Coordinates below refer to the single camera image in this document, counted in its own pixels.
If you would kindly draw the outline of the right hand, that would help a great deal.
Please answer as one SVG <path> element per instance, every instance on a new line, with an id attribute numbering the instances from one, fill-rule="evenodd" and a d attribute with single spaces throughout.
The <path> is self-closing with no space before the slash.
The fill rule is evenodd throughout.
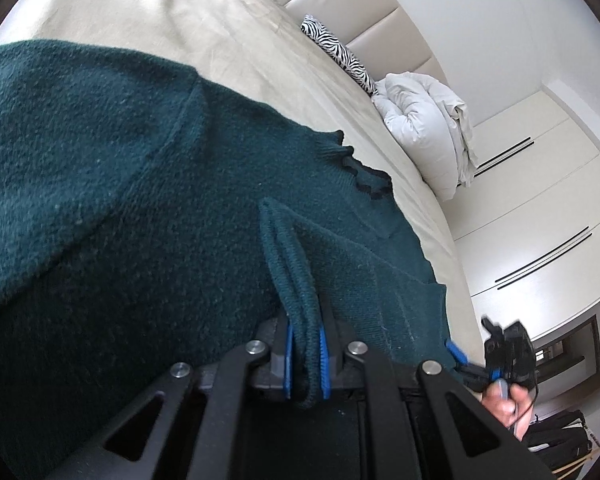
<path id="1" fill-rule="evenodd" d="M 481 404 L 518 440 L 526 434 L 533 416 L 533 396 L 520 385 L 492 382 L 482 395 Z"/>

